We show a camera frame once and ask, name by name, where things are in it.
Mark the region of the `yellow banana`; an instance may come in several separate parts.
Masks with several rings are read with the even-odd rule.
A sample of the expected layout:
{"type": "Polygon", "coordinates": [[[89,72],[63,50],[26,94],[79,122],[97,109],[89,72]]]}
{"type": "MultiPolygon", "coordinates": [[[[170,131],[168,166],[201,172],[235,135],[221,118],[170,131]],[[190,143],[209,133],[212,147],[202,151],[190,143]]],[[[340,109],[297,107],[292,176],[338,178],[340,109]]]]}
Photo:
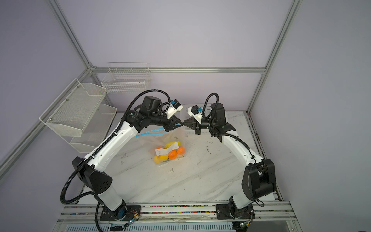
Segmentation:
{"type": "Polygon", "coordinates": [[[174,141],[174,142],[167,143],[167,144],[164,146],[164,148],[165,148],[165,149],[168,149],[168,148],[170,148],[173,144],[178,144],[178,147],[181,146],[181,142],[180,142],[180,141],[174,141]]]}

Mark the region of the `clear zip top bag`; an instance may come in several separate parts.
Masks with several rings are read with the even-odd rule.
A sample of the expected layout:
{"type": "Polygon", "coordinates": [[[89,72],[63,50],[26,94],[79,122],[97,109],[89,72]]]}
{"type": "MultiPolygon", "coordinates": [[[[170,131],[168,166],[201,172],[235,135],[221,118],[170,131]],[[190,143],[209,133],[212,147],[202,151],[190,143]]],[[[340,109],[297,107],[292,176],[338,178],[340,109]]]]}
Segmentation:
{"type": "MultiPolygon", "coordinates": [[[[187,148],[185,133],[186,132],[182,127],[176,128],[170,132],[166,132],[162,127],[150,126],[149,128],[144,129],[142,132],[136,135],[136,139],[145,148],[145,150],[150,154],[150,156],[153,159],[154,156],[168,155],[168,153],[171,152],[172,150],[177,150],[179,148],[178,144],[173,144],[168,149],[164,148],[156,150],[157,147],[164,147],[167,143],[174,141],[181,142],[181,146],[185,148],[186,154],[187,148]]],[[[166,161],[162,160],[160,164],[155,165],[160,166],[168,162],[178,160],[180,158],[183,158],[185,154],[182,156],[178,155],[176,159],[167,159],[166,161]]]]}

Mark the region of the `small orange tangerine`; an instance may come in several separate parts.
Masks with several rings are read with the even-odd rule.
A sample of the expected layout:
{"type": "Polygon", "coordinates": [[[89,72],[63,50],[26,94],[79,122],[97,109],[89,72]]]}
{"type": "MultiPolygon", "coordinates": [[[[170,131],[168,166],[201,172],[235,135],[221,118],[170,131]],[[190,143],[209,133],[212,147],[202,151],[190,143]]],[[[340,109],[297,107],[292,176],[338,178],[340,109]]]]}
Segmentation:
{"type": "Polygon", "coordinates": [[[177,154],[180,155],[180,156],[184,155],[185,152],[186,152],[186,150],[183,146],[180,146],[176,151],[177,151],[177,154]]]}

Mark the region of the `large orange fruit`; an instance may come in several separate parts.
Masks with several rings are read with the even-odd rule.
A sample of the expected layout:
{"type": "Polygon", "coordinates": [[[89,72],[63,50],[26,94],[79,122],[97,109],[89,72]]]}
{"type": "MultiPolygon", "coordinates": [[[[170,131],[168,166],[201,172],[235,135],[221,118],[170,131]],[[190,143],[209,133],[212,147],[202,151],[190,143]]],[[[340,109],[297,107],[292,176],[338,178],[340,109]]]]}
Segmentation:
{"type": "Polygon", "coordinates": [[[168,153],[168,159],[174,160],[178,156],[177,150],[172,150],[171,152],[168,153]]]}

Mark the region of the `yellow pear-shaped lemon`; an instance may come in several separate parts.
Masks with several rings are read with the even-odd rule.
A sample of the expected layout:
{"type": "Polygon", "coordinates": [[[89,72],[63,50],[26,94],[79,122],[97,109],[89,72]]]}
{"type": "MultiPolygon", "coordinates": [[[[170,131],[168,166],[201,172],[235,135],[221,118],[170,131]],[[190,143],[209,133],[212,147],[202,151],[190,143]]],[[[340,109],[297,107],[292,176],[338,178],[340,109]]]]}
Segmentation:
{"type": "Polygon", "coordinates": [[[155,164],[160,164],[162,162],[161,158],[159,156],[154,156],[153,157],[153,162],[155,164]]]}

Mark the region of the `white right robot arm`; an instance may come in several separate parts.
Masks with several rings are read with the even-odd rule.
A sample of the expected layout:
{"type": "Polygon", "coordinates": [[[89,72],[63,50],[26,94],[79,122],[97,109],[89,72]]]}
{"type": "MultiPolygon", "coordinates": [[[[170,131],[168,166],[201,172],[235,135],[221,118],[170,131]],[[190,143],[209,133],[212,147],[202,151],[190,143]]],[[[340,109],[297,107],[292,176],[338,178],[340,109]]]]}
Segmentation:
{"type": "Polygon", "coordinates": [[[256,154],[238,135],[235,127],[225,117],[223,104],[214,103],[209,115],[204,115],[207,106],[200,108],[196,105],[188,108],[189,119],[183,125],[200,135],[208,131],[230,149],[232,154],[244,167],[241,190],[230,197],[228,203],[228,217],[240,219],[252,216],[251,205],[257,203],[261,197],[276,191],[275,167],[271,159],[264,159],[256,154]]]}

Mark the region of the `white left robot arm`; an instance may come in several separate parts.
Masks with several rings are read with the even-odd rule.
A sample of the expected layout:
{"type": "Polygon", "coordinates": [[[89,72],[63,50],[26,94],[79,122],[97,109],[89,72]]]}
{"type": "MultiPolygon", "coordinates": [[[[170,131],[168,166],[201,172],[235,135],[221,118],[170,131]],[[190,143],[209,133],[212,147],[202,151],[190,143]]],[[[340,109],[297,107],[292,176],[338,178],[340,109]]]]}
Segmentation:
{"type": "Polygon", "coordinates": [[[74,173],[71,177],[79,179],[90,188],[90,192],[81,196],[93,195],[94,198],[106,207],[117,220],[126,214],[126,203],[113,187],[113,178],[105,170],[134,137],[161,136],[182,126],[176,113],[183,109],[182,105],[175,106],[171,102],[169,108],[162,112],[160,109],[152,110],[141,105],[139,110],[126,111],[117,127],[105,138],[97,148],[84,156],[73,160],[74,173]]]}

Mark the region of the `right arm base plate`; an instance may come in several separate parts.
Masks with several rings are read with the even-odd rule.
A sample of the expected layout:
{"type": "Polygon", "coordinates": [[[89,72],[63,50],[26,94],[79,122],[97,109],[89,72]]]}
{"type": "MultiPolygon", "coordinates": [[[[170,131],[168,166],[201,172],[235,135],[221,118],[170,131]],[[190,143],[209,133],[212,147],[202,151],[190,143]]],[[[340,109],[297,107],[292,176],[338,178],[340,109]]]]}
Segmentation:
{"type": "Polygon", "coordinates": [[[255,211],[252,205],[245,208],[237,209],[233,204],[217,204],[216,216],[217,219],[255,219],[255,211]]]}

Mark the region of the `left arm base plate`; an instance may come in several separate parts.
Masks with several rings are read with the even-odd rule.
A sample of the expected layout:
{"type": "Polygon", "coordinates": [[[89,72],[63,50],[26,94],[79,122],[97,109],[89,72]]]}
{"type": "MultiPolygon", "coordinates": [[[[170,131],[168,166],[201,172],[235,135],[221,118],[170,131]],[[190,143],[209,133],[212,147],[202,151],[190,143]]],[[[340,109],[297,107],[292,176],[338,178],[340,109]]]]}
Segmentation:
{"type": "Polygon", "coordinates": [[[130,221],[134,216],[139,216],[142,207],[139,205],[126,205],[119,207],[116,211],[112,211],[106,206],[102,207],[102,212],[99,214],[100,221],[130,221]]]}

